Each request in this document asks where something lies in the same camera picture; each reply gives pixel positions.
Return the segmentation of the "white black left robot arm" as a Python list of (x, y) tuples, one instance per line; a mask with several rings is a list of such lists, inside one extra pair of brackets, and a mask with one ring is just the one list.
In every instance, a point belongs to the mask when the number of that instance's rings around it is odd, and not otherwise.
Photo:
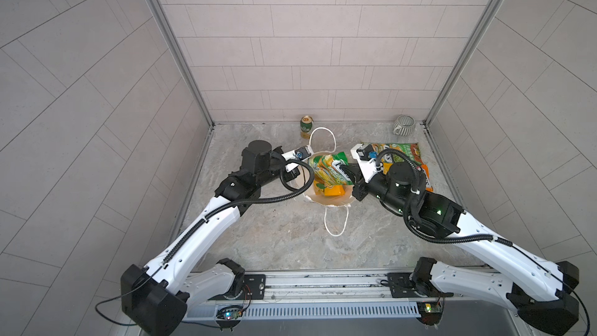
[(236, 262), (222, 259), (197, 275), (192, 269), (251, 205), (284, 202), (307, 191), (315, 177), (308, 165), (312, 154), (311, 146), (284, 152), (263, 140), (243, 149), (240, 168), (220, 183), (194, 223), (146, 265), (133, 264), (122, 274), (121, 309), (132, 325), (150, 335), (170, 335), (191, 304), (238, 296), (244, 270)]

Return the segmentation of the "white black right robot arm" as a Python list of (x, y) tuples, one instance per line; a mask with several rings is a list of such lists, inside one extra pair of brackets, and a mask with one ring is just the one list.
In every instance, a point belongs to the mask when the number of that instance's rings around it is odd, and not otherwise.
[(585, 307), (575, 294), (580, 275), (574, 264), (542, 259), (492, 231), (461, 205), (427, 191), (426, 174), (417, 165), (395, 163), (388, 173), (374, 163), (341, 169), (359, 201), (374, 196), (416, 237), (460, 247), (493, 268), (491, 273), (475, 272), (419, 258), (410, 284), (420, 296), (462, 294), (484, 300), (550, 335), (564, 335), (578, 322)]

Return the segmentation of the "yellow corn snack bag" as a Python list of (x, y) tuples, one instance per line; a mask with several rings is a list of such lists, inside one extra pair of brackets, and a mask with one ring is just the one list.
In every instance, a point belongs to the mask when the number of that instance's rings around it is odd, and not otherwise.
[(391, 166), (393, 166), (393, 162), (382, 162), (382, 172), (384, 174), (387, 174), (391, 168)]

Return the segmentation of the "white printed paper bag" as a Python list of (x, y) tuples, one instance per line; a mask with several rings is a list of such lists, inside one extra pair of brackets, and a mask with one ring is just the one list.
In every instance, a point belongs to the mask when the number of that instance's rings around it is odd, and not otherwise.
[[(313, 148), (313, 139), (319, 132), (326, 132), (333, 141), (333, 149), (315, 151)], [(348, 156), (345, 152), (337, 152), (337, 140), (334, 133), (325, 127), (315, 128), (311, 131), (308, 142), (308, 149), (311, 149), (312, 155), (307, 160), (307, 164), (314, 171), (315, 180), (306, 192), (306, 198), (314, 203), (323, 205), (325, 208), (323, 215), (323, 225), (326, 231), (332, 237), (339, 237), (345, 233), (350, 216), (350, 205), (354, 201), (351, 196), (353, 191), (353, 182), (349, 179), (348, 173), (341, 169), (343, 165), (348, 165)], [(345, 210), (345, 220), (339, 233), (333, 233), (328, 226), (327, 217), (330, 211), (339, 212)]]

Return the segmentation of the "narrow green snack packet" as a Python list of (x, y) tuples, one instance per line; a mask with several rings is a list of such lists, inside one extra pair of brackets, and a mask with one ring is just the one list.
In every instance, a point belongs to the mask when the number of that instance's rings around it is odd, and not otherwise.
[(348, 175), (341, 169), (348, 165), (348, 157), (344, 152), (316, 155), (308, 160), (314, 174), (325, 185), (352, 185)]

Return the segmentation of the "green colourful snack bag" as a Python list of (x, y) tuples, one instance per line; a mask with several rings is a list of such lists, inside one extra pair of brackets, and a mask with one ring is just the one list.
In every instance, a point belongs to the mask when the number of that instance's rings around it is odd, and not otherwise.
[(371, 143), (372, 151), (380, 153), (386, 149), (397, 149), (396, 143)]

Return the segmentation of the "green chip snack bag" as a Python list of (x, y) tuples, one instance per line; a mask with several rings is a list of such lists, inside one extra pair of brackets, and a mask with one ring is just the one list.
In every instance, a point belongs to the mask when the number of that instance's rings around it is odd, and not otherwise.
[(390, 143), (389, 147), (404, 152), (417, 164), (423, 163), (418, 143)]

